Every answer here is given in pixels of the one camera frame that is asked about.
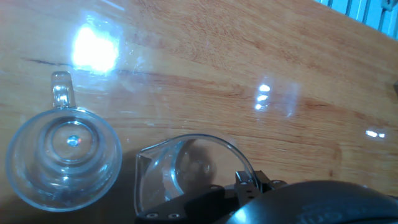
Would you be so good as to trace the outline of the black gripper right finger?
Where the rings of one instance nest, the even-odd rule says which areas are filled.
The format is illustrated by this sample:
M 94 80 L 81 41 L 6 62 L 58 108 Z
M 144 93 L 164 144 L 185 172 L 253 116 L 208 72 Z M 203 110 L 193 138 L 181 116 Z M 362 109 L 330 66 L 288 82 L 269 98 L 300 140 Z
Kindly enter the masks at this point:
M 261 170 L 255 171 L 255 176 L 257 187 L 261 193 L 266 193 L 270 190 L 276 190 L 288 185 L 283 180 L 270 180 Z

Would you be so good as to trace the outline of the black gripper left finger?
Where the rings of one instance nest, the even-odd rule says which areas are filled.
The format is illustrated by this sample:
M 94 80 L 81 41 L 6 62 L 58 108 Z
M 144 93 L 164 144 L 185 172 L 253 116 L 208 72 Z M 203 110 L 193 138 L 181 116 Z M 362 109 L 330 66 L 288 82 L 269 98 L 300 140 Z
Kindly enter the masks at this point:
M 236 183 L 206 185 L 140 212 L 135 224 L 225 223 L 234 212 L 259 195 L 255 181 L 238 171 Z

